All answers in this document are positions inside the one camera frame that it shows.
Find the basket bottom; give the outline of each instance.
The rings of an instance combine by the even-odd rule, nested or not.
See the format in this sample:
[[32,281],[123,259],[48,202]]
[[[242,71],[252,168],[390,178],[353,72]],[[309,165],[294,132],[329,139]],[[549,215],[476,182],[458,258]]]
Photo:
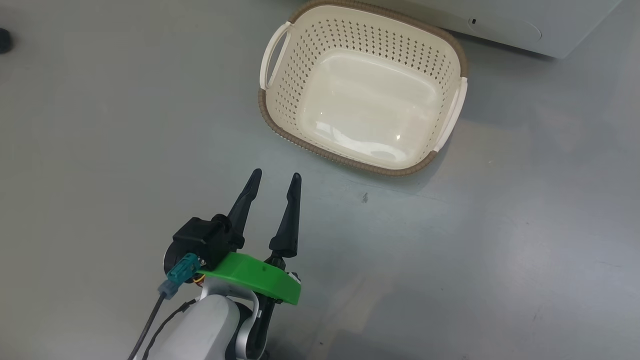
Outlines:
[[316,62],[301,98],[298,126],[307,140],[372,165],[408,168],[439,134],[440,87],[396,62],[332,49]]

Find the cable connector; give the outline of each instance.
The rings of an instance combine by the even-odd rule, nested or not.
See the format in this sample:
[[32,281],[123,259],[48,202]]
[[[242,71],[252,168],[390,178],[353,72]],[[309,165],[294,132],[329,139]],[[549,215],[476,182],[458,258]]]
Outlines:
[[164,293],[166,299],[171,299],[178,292],[180,285],[192,278],[202,266],[196,254],[186,254],[178,263],[166,274],[166,280],[158,286],[158,292]]

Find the green bracket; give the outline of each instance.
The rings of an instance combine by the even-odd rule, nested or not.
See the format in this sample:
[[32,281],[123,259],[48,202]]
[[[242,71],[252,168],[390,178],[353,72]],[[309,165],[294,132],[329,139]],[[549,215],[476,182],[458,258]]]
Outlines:
[[300,283],[283,270],[246,254],[230,252],[213,271],[198,271],[244,286],[257,293],[297,305]]

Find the gray floor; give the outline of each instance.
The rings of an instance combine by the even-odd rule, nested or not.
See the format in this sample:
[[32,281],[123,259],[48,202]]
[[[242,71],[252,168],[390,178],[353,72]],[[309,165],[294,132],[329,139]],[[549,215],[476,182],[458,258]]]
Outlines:
[[125,358],[171,235],[256,167],[259,258],[303,176],[303,294],[276,312],[275,359],[640,357],[637,1],[563,61],[462,39],[458,125],[401,179],[263,123],[262,52],[299,1],[1,3],[1,358]]

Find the perforated basket wall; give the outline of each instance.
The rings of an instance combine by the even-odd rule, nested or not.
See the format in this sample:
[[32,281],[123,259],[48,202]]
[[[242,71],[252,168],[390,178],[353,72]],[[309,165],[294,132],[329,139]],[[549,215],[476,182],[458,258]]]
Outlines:
[[[318,6],[339,6],[393,19],[380,26],[375,20],[354,17],[349,12],[309,12]],[[388,175],[404,176],[416,172],[433,160],[436,151],[429,151],[440,139],[445,117],[452,104],[460,78],[467,75],[467,62],[459,43],[447,32],[423,24],[405,15],[356,1],[311,1],[289,19],[297,32],[289,39],[282,55],[278,77],[272,79],[269,90],[259,92],[262,115],[271,128],[287,140],[316,154],[356,168]],[[427,31],[435,37],[425,41],[420,33]],[[307,138],[297,126],[296,113],[307,79],[318,58],[330,49],[341,48],[367,53],[394,61],[429,76],[440,87],[441,111],[432,136],[424,146],[424,157],[412,166],[392,170],[360,162]]]

